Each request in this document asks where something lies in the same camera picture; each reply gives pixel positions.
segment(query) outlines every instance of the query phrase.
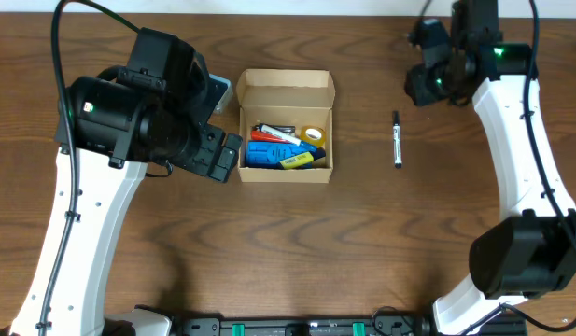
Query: tape roll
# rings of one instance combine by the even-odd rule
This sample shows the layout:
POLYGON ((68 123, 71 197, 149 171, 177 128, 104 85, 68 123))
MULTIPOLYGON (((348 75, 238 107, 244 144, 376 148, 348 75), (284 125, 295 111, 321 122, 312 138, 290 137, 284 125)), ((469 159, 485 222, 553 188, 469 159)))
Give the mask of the tape roll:
POLYGON ((323 147, 323 144, 325 144, 325 131, 314 126, 304 126, 300 133, 300 139, 316 147, 323 147))

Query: blue tool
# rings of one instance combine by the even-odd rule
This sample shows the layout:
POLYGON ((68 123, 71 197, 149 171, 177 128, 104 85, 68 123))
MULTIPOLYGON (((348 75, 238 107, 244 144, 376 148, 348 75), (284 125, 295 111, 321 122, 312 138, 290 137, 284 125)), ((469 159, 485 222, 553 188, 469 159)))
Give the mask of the blue tool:
MULTIPOLYGON (((281 160, 289 159, 308 152, 306 148, 292 145, 292 144, 279 144, 271 142, 248 142, 248 150, 246 151, 246 166, 249 168, 267 168, 281 169, 279 162, 281 160)), ((315 160, 325 157, 325 151, 317 150, 313 154, 315 160)), ((302 168, 312 168, 312 163, 307 163, 302 168)))

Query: blue object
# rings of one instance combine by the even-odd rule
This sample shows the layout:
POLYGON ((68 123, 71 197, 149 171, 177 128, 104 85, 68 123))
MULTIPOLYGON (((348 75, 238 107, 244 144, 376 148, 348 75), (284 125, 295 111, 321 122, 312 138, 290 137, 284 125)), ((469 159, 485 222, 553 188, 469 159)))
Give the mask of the blue object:
MULTIPOLYGON (((246 151, 246 166, 249 168, 281 169, 279 162, 308 152, 302 146, 293 144, 280 144, 264 141, 248 142, 246 151)), ((316 148, 313 154, 315 160, 324 158, 326 153, 323 148, 316 148)), ((307 163, 301 168, 312 168, 312 163, 307 163)))
POLYGON ((305 151, 309 151, 311 154, 315 154, 315 153, 316 153, 316 150, 317 150, 317 148, 316 148, 315 145, 311 145, 311 144, 309 144, 309 143, 307 143, 307 142, 305 142, 305 141, 302 141, 302 140, 300 141, 299 147, 300 147, 300 148, 304 148, 305 151))

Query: cardboard box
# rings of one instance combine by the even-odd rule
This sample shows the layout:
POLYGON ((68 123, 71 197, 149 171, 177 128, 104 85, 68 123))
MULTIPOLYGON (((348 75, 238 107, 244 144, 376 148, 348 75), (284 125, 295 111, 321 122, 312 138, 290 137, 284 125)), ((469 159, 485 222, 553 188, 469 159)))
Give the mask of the cardboard box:
POLYGON ((240 102, 238 173, 242 182, 329 183, 333 171, 332 106, 335 87, 329 71, 246 69, 236 86, 240 102), (311 169, 275 170, 246 167, 246 146, 252 127, 260 123, 303 126, 325 130, 324 159, 311 169))

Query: wooden surface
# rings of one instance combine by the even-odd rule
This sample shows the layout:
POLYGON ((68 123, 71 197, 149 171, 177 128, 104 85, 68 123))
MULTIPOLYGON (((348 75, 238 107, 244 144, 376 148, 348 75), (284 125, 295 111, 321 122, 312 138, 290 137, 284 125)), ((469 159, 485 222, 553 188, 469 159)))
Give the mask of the wooden surface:
MULTIPOLYGON (((498 190, 470 107, 416 108, 405 72, 419 63, 410 18, 128 15, 174 33, 235 83, 246 68, 326 69, 335 80, 335 170, 328 185, 227 185, 177 170, 142 183, 125 220, 105 309, 137 303, 232 316, 369 315, 419 309, 467 273, 471 242, 496 225, 498 190), (399 109, 402 170, 393 168, 399 109)), ((0 14, 0 328, 32 282, 55 184, 56 89, 50 14, 0 14)), ((526 41, 529 21, 504 20, 526 41)), ((66 14, 67 84, 125 64, 135 34, 103 15, 66 14)), ((576 201, 576 21, 543 21, 541 106, 560 174, 576 201)), ((236 102, 212 122, 238 131, 236 102)), ((567 290, 525 305, 561 325, 567 290)), ((536 331, 532 335, 541 335, 536 331)))

